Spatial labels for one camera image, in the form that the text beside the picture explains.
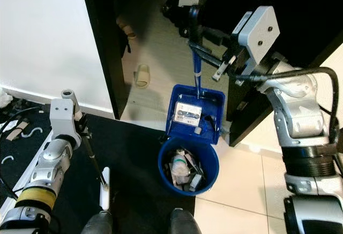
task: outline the metal rod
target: metal rod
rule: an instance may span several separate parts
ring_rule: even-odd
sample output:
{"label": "metal rod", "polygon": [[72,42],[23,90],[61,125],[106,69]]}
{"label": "metal rod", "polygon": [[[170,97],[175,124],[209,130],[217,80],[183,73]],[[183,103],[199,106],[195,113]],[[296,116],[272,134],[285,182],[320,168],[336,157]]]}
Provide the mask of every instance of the metal rod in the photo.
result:
{"label": "metal rod", "polygon": [[90,157],[90,159],[91,159],[91,161],[92,161],[92,163],[93,163],[93,165],[95,167],[95,170],[96,170],[96,172],[98,173],[98,175],[100,177],[101,184],[103,186],[106,186],[107,183],[106,183],[106,181],[105,181],[105,179],[104,179],[104,177],[102,175],[102,172],[101,172],[101,170],[99,168],[99,165],[98,165],[98,162],[97,162],[97,160],[95,158],[95,154],[93,152],[93,149],[92,149],[92,146],[91,146],[89,138],[82,138],[82,140],[83,140],[83,142],[84,142],[84,144],[86,146],[87,154]]}

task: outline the white slipper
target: white slipper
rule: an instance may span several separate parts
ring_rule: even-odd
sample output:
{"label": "white slipper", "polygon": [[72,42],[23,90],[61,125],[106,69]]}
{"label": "white slipper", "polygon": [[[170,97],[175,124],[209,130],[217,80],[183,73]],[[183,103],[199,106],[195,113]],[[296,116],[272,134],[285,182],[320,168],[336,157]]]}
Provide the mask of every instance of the white slipper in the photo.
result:
{"label": "white slipper", "polygon": [[138,66],[136,73],[136,86],[137,88],[146,88],[150,83],[150,69],[146,64]]}

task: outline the baseboard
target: baseboard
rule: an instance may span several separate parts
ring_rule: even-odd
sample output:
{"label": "baseboard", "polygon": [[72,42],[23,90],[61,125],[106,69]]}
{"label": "baseboard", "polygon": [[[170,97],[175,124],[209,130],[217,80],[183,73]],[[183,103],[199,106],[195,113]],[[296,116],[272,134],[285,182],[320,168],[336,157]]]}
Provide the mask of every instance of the baseboard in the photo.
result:
{"label": "baseboard", "polygon": [[[4,91],[8,93],[9,95],[17,97],[19,99],[26,99],[28,101],[32,101],[39,104],[49,104],[52,99],[58,98],[58,97],[52,97],[52,96],[43,96],[41,94],[28,92],[22,89],[13,89],[11,87],[6,87],[6,86],[0,86],[0,87],[2,87]],[[95,107],[93,105],[84,104],[84,103],[79,103],[79,105],[81,107],[82,112],[85,112],[91,115],[97,115],[104,118],[114,119],[114,114],[112,110],[109,110],[106,108]]]}

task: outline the trash bin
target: trash bin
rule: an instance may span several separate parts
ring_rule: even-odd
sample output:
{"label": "trash bin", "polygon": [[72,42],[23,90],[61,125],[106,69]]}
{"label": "trash bin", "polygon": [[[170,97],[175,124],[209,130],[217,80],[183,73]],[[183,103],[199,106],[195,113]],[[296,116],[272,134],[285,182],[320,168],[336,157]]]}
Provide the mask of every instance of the trash bin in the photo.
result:
{"label": "trash bin", "polygon": [[[166,134],[170,138],[162,145],[158,157],[158,167],[162,181],[166,186],[178,194],[194,196],[201,194],[212,187],[219,173],[219,160],[211,144],[217,144],[220,136],[225,95],[223,92],[206,88],[200,89],[198,95],[196,87],[175,85],[171,94],[168,116],[166,122]],[[180,111],[178,106],[201,108],[199,112]],[[178,117],[186,115],[193,117],[196,124],[184,123]],[[180,147],[194,154],[202,165],[205,174],[205,183],[200,190],[195,192],[182,191],[174,187],[167,179],[163,171],[165,156],[170,150]]]}
{"label": "trash bin", "polygon": [[[199,162],[201,163],[205,176],[206,176],[206,181],[205,181],[205,184],[203,185],[203,188],[195,192],[186,192],[186,191],[177,189],[167,179],[165,173],[163,172],[163,161],[164,161],[165,156],[167,155],[167,152],[170,150],[176,150],[180,148],[180,146],[184,147],[185,149],[193,153],[194,156],[196,156],[199,159]],[[162,148],[159,152],[159,157],[158,157],[158,166],[159,166],[159,171],[162,177],[162,181],[167,185],[167,187],[178,194],[187,195],[187,196],[195,196],[209,190],[213,186],[214,182],[216,181],[218,177],[218,173],[219,173],[219,160],[218,160],[215,150],[213,149],[211,145],[189,142],[189,141],[179,139],[179,138],[169,138],[162,145]]]}

